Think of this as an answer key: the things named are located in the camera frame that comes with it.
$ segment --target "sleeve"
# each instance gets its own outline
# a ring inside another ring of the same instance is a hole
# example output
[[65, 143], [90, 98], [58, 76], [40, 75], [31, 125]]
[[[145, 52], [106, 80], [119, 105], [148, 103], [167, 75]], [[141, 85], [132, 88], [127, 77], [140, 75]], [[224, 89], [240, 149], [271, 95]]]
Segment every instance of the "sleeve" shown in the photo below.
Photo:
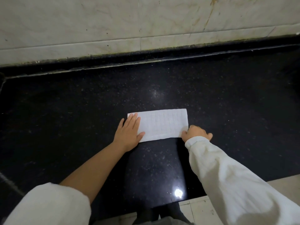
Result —
[[300, 224], [300, 207], [202, 136], [185, 143], [189, 162], [226, 224]]
[[4, 225], [88, 224], [90, 202], [80, 191], [67, 186], [47, 183], [29, 191]]

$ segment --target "white shirt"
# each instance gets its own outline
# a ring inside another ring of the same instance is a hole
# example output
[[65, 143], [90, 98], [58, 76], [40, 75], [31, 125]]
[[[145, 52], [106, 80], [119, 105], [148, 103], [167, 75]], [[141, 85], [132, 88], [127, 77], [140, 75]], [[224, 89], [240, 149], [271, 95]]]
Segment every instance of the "white shirt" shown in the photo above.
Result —
[[[300, 207], [202, 136], [185, 143], [189, 161], [224, 225], [300, 224]], [[47, 183], [26, 194], [4, 225], [88, 224], [80, 191]]]

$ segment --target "dark pants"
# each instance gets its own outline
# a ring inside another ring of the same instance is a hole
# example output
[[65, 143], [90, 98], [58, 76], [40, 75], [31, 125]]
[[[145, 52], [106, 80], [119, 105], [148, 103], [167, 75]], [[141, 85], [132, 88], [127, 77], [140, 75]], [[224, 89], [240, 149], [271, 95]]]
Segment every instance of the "dark pants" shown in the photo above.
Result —
[[137, 218], [133, 222], [133, 225], [135, 224], [141, 224], [148, 221], [156, 221], [158, 220], [158, 217], [164, 218], [166, 216], [170, 216], [173, 219], [181, 220], [187, 224], [192, 224], [181, 212], [179, 203], [174, 202], [170, 204], [166, 204], [163, 206], [159, 206], [152, 209], [142, 210], [140, 212], [137, 212]]

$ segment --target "black countertop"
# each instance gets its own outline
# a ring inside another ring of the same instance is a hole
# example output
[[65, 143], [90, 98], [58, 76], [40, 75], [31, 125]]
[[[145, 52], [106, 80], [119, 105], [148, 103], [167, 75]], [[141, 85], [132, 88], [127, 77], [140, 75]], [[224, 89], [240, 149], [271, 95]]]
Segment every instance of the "black countertop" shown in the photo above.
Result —
[[[8, 79], [0, 171], [24, 193], [59, 183], [113, 140], [127, 113], [186, 108], [190, 125], [265, 181], [299, 174], [299, 60], [293, 48]], [[0, 191], [7, 216], [20, 196]], [[112, 170], [93, 217], [204, 195], [181, 139], [143, 142]]]

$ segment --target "person's right arm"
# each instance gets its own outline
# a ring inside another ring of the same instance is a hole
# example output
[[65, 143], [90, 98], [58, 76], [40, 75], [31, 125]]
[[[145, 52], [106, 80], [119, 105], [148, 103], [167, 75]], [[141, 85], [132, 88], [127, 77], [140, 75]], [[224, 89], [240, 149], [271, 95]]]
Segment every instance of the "person's right arm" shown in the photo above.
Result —
[[300, 224], [297, 204], [210, 143], [211, 138], [193, 125], [182, 133], [190, 166], [224, 225]]

